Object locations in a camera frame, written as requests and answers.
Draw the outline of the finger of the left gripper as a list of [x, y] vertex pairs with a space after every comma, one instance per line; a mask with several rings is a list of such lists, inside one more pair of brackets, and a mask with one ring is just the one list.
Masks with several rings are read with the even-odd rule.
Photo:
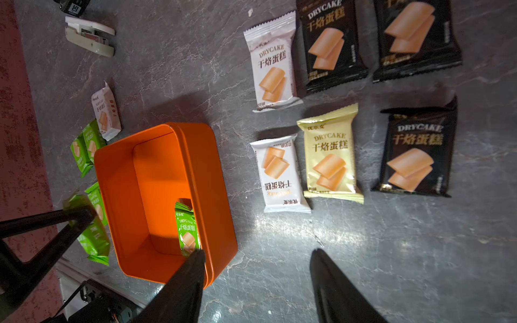
[[1, 222], [1, 318], [27, 300], [57, 261], [97, 218], [91, 206]]

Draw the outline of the white cookie packet front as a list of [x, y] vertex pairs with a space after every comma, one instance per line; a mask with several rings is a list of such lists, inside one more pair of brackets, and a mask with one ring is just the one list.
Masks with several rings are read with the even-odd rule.
[[252, 142], [257, 159], [265, 213], [311, 213], [300, 180], [296, 134]]

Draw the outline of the black cookie packet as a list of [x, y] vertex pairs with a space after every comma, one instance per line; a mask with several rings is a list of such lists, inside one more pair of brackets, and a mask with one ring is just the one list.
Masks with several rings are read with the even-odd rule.
[[445, 106], [389, 108], [380, 177], [372, 191], [448, 198], [458, 100]]
[[407, 78], [463, 64], [450, 0], [375, 1], [379, 67], [373, 82]]
[[364, 79], [354, 0], [297, 1], [304, 38], [308, 83], [313, 94]]

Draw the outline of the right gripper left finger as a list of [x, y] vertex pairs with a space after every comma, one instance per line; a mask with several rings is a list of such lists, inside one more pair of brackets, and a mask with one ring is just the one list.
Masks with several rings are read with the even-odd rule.
[[197, 322], [205, 278], [205, 253], [195, 250], [134, 322]]

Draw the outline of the white red cookie packet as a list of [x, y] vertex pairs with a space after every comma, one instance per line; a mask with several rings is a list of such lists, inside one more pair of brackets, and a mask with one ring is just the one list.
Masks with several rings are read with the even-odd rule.
[[92, 94], [91, 103], [101, 136], [106, 141], [114, 139], [122, 131], [122, 125], [113, 91], [106, 82]]

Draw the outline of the white pink cookie packet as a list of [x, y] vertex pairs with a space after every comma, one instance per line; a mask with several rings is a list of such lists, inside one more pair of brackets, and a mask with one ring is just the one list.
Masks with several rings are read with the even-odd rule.
[[288, 12], [244, 31], [253, 66], [255, 113], [302, 103], [297, 95], [292, 44], [296, 12]]

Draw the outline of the yellow cookie packet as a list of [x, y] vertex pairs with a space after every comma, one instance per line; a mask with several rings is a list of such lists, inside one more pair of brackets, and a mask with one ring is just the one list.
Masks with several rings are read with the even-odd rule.
[[357, 183], [352, 131], [358, 110], [359, 105], [355, 103], [297, 122], [304, 133], [305, 197], [364, 203]]

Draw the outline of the hidden green cookie packet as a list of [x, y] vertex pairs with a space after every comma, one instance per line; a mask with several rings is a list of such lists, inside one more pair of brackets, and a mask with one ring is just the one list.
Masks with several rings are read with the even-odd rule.
[[74, 156], [74, 160], [81, 172], [81, 177], [84, 178], [86, 174], [94, 167], [94, 163], [91, 161], [86, 144], [82, 134], [79, 134], [71, 144], [71, 153]]

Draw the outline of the orange plastic storage tray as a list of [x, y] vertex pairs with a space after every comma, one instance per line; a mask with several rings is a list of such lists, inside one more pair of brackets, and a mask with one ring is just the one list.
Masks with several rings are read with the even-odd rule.
[[238, 251], [218, 146], [211, 127], [167, 122], [94, 156], [118, 265], [129, 277], [167, 283], [185, 262], [174, 207], [193, 207], [211, 285]]

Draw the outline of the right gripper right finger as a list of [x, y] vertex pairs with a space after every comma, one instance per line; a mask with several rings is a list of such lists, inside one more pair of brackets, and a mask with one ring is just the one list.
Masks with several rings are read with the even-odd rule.
[[386, 323], [383, 316], [320, 248], [312, 252], [310, 274], [320, 322]]

